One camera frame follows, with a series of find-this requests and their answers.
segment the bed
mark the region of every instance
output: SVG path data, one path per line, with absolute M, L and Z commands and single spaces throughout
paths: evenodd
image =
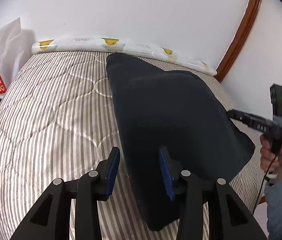
M 54 51 L 33 55 L 0 104 L 0 239 L 9 239 L 27 211 L 55 178 L 77 179 L 96 168 L 113 146 L 121 147 L 105 66 L 110 53 Z M 212 76 L 153 58 L 139 57 L 165 71 L 199 76 L 228 110 L 235 104 Z M 255 154 L 231 186 L 252 211 L 262 174 L 258 134 L 233 121 L 256 144 Z M 103 239 L 175 239 L 178 221 L 159 232 L 141 220 L 121 163 L 112 196 L 98 203 Z M 70 239 L 74 239 L 74 206 Z M 209 239 L 204 204 L 203 239 Z

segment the black cushion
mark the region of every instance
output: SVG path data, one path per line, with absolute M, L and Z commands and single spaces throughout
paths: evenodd
M 150 230 L 178 219 L 166 195 L 158 148 L 202 179 L 231 181 L 255 146 L 226 116 L 209 87 L 189 71 L 164 71 L 122 53 L 108 56 L 115 117 L 133 192 Z

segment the human hand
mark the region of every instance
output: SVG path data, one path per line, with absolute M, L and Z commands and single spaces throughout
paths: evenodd
M 273 158 L 276 158 L 276 160 L 271 164 L 271 167 L 269 169 L 269 172 L 274 171 L 274 169 L 279 166 L 278 157 L 275 157 L 275 154 L 271 152 L 270 143 L 267 139 L 264 138 L 263 134 L 260 136 L 260 142 L 262 145 L 262 148 L 260 149 L 260 153 L 261 153 L 260 168 L 264 172 L 266 172 Z M 277 182 L 280 179 L 282 179 L 282 160 L 279 168 L 279 173 L 275 181 Z

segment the duck illustration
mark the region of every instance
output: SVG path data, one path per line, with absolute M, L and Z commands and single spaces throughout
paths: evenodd
M 109 46 L 115 45 L 119 40 L 118 39 L 109 39 L 109 38 L 102 38 L 104 39 L 105 43 Z
M 48 40 L 48 41 L 39 41 L 40 43 L 40 49 L 46 49 L 48 45 L 54 40 Z
M 162 48 L 164 50 L 164 52 L 168 55 L 172 55 L 173 53 L 173 50 L 170 50 L 170 49 L 165 49 L 165 48 Z

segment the white paper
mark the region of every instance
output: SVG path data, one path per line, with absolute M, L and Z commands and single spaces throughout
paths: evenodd
M 4 85 L 0 83 L 0 98 L 23 66 L 24 47 L 20 33 L 20 18 L 0 29 L 0 76 Z

